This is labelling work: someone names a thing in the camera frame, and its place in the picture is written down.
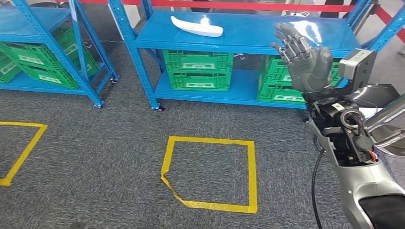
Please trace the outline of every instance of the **gray carpet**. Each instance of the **gray carpet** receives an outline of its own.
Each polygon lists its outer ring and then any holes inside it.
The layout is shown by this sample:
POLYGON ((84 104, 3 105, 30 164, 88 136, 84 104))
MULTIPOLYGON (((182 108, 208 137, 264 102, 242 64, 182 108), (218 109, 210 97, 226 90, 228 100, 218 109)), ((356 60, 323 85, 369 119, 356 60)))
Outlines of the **gray carpet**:
MULTIPOLYGON (((105 5, 86 9, 92 21, 109 15, 105 5)), ((102 40, 119 39, 113 23, 96 27, 102 40)), ((84 96, 0 91, 1 121, 49 125, 12 185, 0 187, 1 229, 67 229, 75 221, 94 229, 316 228, 310 178, 318 152, 302 111, 162 100, 167 110, 153 112, 125 46, 105 45, 121 79, 103 90, 102 109, 84 96), (254 140, 257 213, 192 209, 177 201, 160 180, 170 135, 254 140)), ((32 130, 0 128, 0 149, 16 157, 32 130)), ((176 143, 167 177, 184 199, 244 205, 246 167, 243 146, 176 143)), ((351 228, 326 158, 317 195, 324 228, 351 228)))

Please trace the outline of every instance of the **shelf upright post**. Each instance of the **shelf upright post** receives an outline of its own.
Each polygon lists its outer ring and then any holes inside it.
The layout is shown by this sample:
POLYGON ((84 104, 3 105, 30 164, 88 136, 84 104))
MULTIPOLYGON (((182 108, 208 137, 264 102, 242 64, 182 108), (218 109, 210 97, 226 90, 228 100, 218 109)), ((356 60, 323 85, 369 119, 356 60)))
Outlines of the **shelf upright post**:
POLYGON ((358 0, 357 1, 357 3, 354 5, 353 10, 349 13, 349 16, 346 18, 346 21, 350 26, 355 25, 355 20, 367 8, 369 1, 370 0, 358 0))
MULTIPOLYGON (((100 55, 101 59, 103 60, 104 64, 106 65, 108 71, 112 72, 111 80, 117 81, 119 79, 119 76, 118 76, 115 68, 111 64, 110 60, 108 59, 107 53, 104 50, 103 45, 101 44, 96 32, 93 30, 92 26, 90 25, 89 20, 85 14, 83 8, 81 7, 79 1, 78 0, 69 0, 69 5, 70 4, 73 5, 73 7, 71 6, 70 8, 75 8, 79 12, 81 22, 85 26, 87 34, 89 35, 94 47, 96 48, 98 54, 100 55)), ((75 34, 76 33, 80 34, 80 30, 79 30, 78 26, 77 26, 77 31, 75 30, 75 34)))
POLYGON ((31 23, 31 25, 37 30, 38 34, 41 36, 43 43, 48 47, 49 50, 58 58, 58 60, 63 64, 70 75, 76 80, 80 87, 85 91, 86 95, 93 101, 95 107, 101 107, 103 101, 100 100, 95 91, 91 88, 87 80, 83 79, 80 73, 77 71, 73 63, 65 55, 63 50, 60 48, 55 38, 47 31, 43 25, 41 25, 38 18, 31 12, 30 6, 25 2, 25 0, 12 0, 14 6, 18 8, 25 18, 31 23))
POLYGON ((149 19, 150 16, 153 14, 153 8, 150 0, 141 0, 141 6, 144 9, 146 19, 149 19))
POLYGON ((390 39, 405 25, 405 4, 384 27, 384 29, 367 45, 368 50, 379 52, 390 39))
POLYGON ((85 52, 84 52, 83 46, 82 46, 82 36, 80 35, 79 21, 77 19, 75 2, 72 0, 69 0, 68 3, 69 3, 70 12, 72 15, 73 33, 75 34, 75 41, 76 41, 76 46, 77 46, 77 52, 79 53, 79 61, 80 61, 80 67, 82 69, 82 75, 83 75, 83 78, 86 81, 88 81, 86 62, 85 62, 85 52))
POLYGON ((152 87, 149 82, 148 74, 143 67, 142 59, 139 54, 137 46, 134 44, 135 34, 132 27, 129 24, 128 17, 125 14, 124 6, 120 0, 108 0, 108 4, 111 8, 111 13, 117 23, 118 30, 120 31, 122 38, 127 46, 128 53, 134 63, 134 66, 137 70, 140 82, 145 91, 146 97, 149 101, 149 104, 153 110, 159 110, 159 103, 154 96, 152 87))
POLYGON ((364 5, 360 8, 359 13, 354 18, 353 22, 350 24, 352 30, 358 23, 358 21, 362 18, 364 13, 367 11, 367 8, 370 6, 371 0, 365 1, 364 5))

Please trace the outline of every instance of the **robotic hand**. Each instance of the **robotic hand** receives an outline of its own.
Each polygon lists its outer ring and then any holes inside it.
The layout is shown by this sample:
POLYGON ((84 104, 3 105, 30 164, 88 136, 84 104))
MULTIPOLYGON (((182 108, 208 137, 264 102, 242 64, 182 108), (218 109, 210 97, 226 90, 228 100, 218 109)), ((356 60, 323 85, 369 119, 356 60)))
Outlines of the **robotic hand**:
MULTIPOLYGON (((287 24, 276 24, 275 36, 284 48, 272 43, 286 62, 292 87, 303 92, 309 124, 320 150, 326 154, 341 181, 343 206, 354 229, 405 228, 405 191, 392 179, 377 154, 365 126, 364 115, 346 98, 367 85, 376 52, 356 49, 339 63, 343 88, 330 85, 332 55, 328 48, 310 47, 304 36, 287 24)), ((318 227, 313 193, 312 201, 318 227)))

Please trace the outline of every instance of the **crate label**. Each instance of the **crate label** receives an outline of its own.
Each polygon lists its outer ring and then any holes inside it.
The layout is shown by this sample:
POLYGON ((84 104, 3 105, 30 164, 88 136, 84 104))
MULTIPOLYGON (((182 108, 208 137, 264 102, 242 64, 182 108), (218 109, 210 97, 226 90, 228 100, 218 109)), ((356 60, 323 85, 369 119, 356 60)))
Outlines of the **crate label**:
POLYGON ((291 76, 290 75, 286 75, 284 76, 284 79, 282 81, 288 81, 291 82, 291 76))
POLYGON ((7 74, 9 71, 13 70, 17 65, 14 64, 13 62, 7 64, 4 68, 0 69, 0 73, 3 75, 7 74))
POLYGON ((295 101, 295 102, 304 102, 304 98, 297 96, 285 96, 285 95, 276 95, 274 96, 275 100, 286 100, 286 101, 295 101))
POLYGON ((89 71, 92 68, 93 67, 91 66, 91 64, 86 65, 86 71, 89 71))
POLYGON ((62 82, 61 82, 60 80, 58 80, 58 79, 51 78, 51 77, 48 77, 48 76, 43 76, 43 75, 38 75, 38 76, 39 76, 39 78, 40 78, 41 80, 46 80, 46 81, 50 81, 50 82, 62 84, 62 82))
POLYGON ((213 69, 214 63, 183 63, 183 68, 213 69))
POLYGON ((73 53, 74 51, 77 50, 77 45, 76 44, 72 44, 71 46, 69 46, 67 49, 64 50, 64 53, 66 55, 69 55, 71 53, 73 53))
POLYGON ((186 87, 203 87, 203 88, 214 88, 213 83, 186 83, 186 87))
POLYGON ((44 65, 44 63, 40 59, 37 59, 37 58, 18 55, 18 59, 20 59, 22 61, 26 61, 26 62, 31 62, 31 63, 37 63, 37 64, 44 65))

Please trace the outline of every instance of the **yellow floor tape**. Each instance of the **yellow floor tape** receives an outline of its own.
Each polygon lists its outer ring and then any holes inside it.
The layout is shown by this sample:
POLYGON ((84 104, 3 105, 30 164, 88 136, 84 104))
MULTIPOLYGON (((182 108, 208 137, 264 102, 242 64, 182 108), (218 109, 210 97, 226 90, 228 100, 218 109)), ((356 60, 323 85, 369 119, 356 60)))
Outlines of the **yellow floor tape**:
POLYGON ((34 148, 35 144, 41 138, 43 132, 46 130, 48 125, 39 124, 39 123, 19 123, 19 122, 0 122, 0 125, 18 125, 18 126, 32 126, 32 127, 39 127, 37 133, 34 135, 34 138, 30 141, 28 146, 24 149, 20 157, 11 167, 9 173, 6 175, 5 178, 0 179, 0 186, 9 186, 11 184, 11 180, 14 175, 17 173, 18 169, 21 167, 22 163, 24 162, 25 158, 34 148))
POLYGON ((190 208, 206 208, 219 211, 234 211, 243 213, 257 212, 257 187, 256 187, 256 159, 255 159, 255 144, 253 141, 242 141, 232 139, 218 138, 201 138, 201 137, 178 137, 170 136, 167 142, 166 154, 163 160, 162 169, 160 172, 161 180, 172 191, 174 197, 184 205, 190 208), (173 154, 175 142, 200 142, 214 144, 237 144, 247 146, 247 163, 248 163, 248 178, 249 178, 249 205, 234 205, 234 204, 219 204, 199 201, 183 200, 171 187, 169 181, 165 178, 165 174, 169 171, 171 156, 173 154))

